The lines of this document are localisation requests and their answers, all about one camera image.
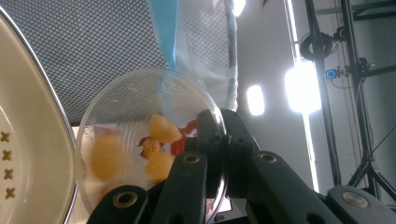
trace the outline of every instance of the bolt hole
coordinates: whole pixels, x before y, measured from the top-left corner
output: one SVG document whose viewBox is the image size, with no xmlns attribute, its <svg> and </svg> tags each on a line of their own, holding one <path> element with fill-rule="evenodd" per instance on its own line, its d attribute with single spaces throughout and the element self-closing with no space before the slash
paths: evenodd
<svg viewBox="0 0 396 224">
<path fill-rule="evenodd" d="M 173 214 L 168 218 L 167 224 L 183 224 L 184 217 L 181 214 Z"/>
<path fill-rule="evenodd" d="M 268 154 L 260 154 L 259 158 L 268 163 L 276 162 L 276 157 L 268 155 Z"/>
<path fill-rule="evenodd" d="M 306 216 L 306 220 L 308 221 L 308 223 L 311 223 L 311 224 L 325 224 L 326 223 L 323 220 L 323 218 L 318 216 L 317 214 L 308 214 L 308 216 Z"/>
<path fill-rule="evenodd" d="M 196 163 L 199 161 L 199 157 L 189 155 L 189 156 L 184 157 L 183 161 L 186 163 Z"/>
<path fill-rule="evenodd" d="M 137 194 L 132 191 L 121 192 L 113 199 L 114 206 L 118 208 L 127 208 L 136 203 Z"/>
</svg>

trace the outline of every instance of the metal frame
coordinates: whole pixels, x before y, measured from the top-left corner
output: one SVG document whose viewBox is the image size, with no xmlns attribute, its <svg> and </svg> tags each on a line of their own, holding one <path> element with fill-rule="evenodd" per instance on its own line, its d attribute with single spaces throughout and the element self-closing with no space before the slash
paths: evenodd
<svg viewBox="0 0 396 224">
<path fill-rule="evenodd" d="M 396 65 L 391 65 L 382 69 L 376 69 L 374 71 L 368 71 L 362 73 L 359 68 L 359 58 L 358 53 L 356 51 L 355 45 L 355 36 L 353 33 L 353 13 L 352 7 L 349 3 L 349 0 L 341 0 L 342 12 L 344 16 L 344 25 L 346 27 L 347 35 L 346 35 L 346 48 L 347 54 L 350 64 L 350 72 L 352 75 L 353 85 L 359 86 L 361 80 L 366 77 L 378 76 L 391 71 L 396 70 Z M 357 106 L 357 115 L 359 120 L 360 127 L 360 136 L 361 136 L 361 144 L 363 149 L 363 157 L 361 159 L 361 165 L 355 172 L 355 174 L 351 177 L 348 182 L 349 186 L 357 187 L 361 181 L 361 179 L 367 175 L 369 180 L 369 188 L 368 191 L 372 193 L 376 198 L 379 198 L 379 189 L 378 185 L 381 186 L 389 196 L 396 201 L 396 190 L 395 188 L 389 184 L 384 176 L 382 176 L 374 167 L 372 161 L 372 153 L 373 149 L 371 147 L 371 139 L 369 137 L 368 130 L 368 122 L 367 122 L 367 114 L 364 106 L 364 96 L 363 92 L 358 92 L 355 89 L 355 93 L 359 96 L 358 106 Z"/>
<path fill-rule="evenodd" d="M 361 13 L 366 12 L 373 8 L 381 8 L 381 7 L 393 7 L 396 6 L 395 1 L 381 1 L 375 3 L 366 3 L 366 4 L 359 4 L 355 6 L 351 6 L 353 11 L 353 20 L 354 21 L 363 21 L 363 20 L 372 20 L 372 19 L 379 19 L 379 18 L 387 18 L 396 16 L 396 11 L 391 10 L 389 12 L 383 13 L 368 13 L 365 15 L 361 15 Z M 332 13 L 341 13 L 343 12 L 342 7 L 332 7 L 332 8 L 323 8 L 316 10 L 317 14 L 332 14 Z"/>
</svg>

